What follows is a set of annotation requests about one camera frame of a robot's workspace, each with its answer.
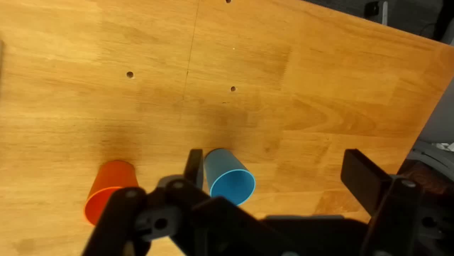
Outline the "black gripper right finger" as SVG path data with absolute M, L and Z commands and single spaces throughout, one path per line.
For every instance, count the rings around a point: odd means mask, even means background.
M 341 180 L 370 215 L 362 256 L 454 256 L 453 182 L 434 168 L 406 160 L 392 175 L 346 149 Z

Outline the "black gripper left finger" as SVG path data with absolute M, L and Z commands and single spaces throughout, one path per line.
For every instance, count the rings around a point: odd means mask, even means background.
M 146 256 L 169 237 L 186 256 L 265 256 L 265 226 L 223 197 L 201 190 L 201 151 L 192 149 L 182 175 L 146 193 L 112 193 L 82 256 Z

